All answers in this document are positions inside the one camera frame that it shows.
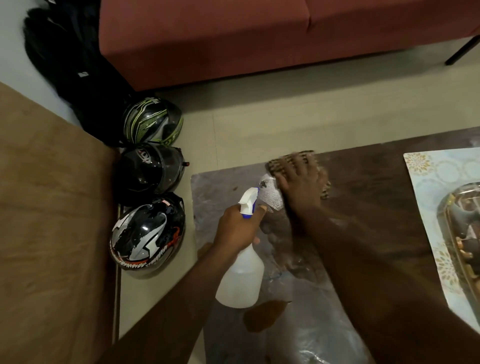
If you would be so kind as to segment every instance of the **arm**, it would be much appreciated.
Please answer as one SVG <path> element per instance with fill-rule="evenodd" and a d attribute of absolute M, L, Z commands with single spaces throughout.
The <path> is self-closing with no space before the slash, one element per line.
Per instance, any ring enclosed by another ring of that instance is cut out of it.
<path fill-rule="evenodd" d="M 353 326 L 377 364 L 480 363 L 480 336 L 429 287 L 389 264 L 324 214 L 313 156 L 282 162 L 277 183 L 312 238 Z"/>
<path fill-rule="evenodd" d="M 98 363 L 187 363 L 223 275 L 241 250 L 258 241 L 265 211 L 259 206 L 244 219 L 238 205 L 229 207 L 208 252 Z"/>

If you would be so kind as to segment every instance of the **beige floor tile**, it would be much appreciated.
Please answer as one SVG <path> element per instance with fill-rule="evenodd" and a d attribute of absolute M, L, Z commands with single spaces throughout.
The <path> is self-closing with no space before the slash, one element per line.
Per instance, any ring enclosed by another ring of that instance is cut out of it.
<path fill-rule="evenodd" d="M 480 46 L 466 40 L 162 91 L 186 113 L 176 146 L 191 166 L 177 193 L 187 232 L 172 264 L 150 279 L 122 275 L 120 333 L 195 261 L 192 174 L 264 162 L 294 150 L 338 150 L 480 125 Z M 204 360 L 197 342 L 191 363 Z"/>

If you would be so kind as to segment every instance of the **black metal leg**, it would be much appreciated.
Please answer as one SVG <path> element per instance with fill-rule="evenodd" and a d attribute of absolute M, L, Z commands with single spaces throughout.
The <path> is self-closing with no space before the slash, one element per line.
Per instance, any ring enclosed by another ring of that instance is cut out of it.
<path fill-rule="evenodd" d="M 455 53 L 452 57 L 447 59 L 447 62 L 445 62 L 445 65 L 446 66 L 451 66 L 456 61 L 458 61 L 460 58 L 465 56 L 473 47 L 475 47 L 479 43 L 480 43 L 480 36 L 474 36 L 472 39 L 470 39 L 467 42 L 466 45 L 464 45 L 462 48 L 460 48 L 457 53 Z"/>

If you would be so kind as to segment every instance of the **motorcycle helmet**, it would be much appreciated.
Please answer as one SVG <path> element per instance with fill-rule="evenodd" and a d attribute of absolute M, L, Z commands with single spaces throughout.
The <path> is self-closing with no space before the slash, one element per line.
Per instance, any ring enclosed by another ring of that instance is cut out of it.
<path fill-rule="evenodd" d="M 123 114 L 123 135 L 128 143 L 158 142 L 169 146 L 183 125 L 180 109 L 170 101 L 146 97 Z"/>
<path fill-rule="evenodd" d="M 131 207 L 149 204 L 155 194 L 172 191 L 188 165 L 180 148 L 154 143 L 127 147 L 113 174 L 115 201 Z"/>
<path fill-rule="evenodd" d="M 112 229 L 110 254 L 122 269 L 151 272 L 172 257 L 184 230 L 183 200 L 169 192 L 117 221 Z"/>

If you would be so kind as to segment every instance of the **black bag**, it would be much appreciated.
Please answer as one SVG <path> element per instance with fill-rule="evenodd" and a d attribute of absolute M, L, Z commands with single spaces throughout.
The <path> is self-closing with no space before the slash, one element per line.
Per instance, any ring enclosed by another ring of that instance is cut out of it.
<path fill-rule="evenodd" d="M 122 114 L 134 91 L 101 55 L 99 0 L 50 0 L 24 20 L 25 51 L 73 109 L 83 129 L 120 146 Z"/>

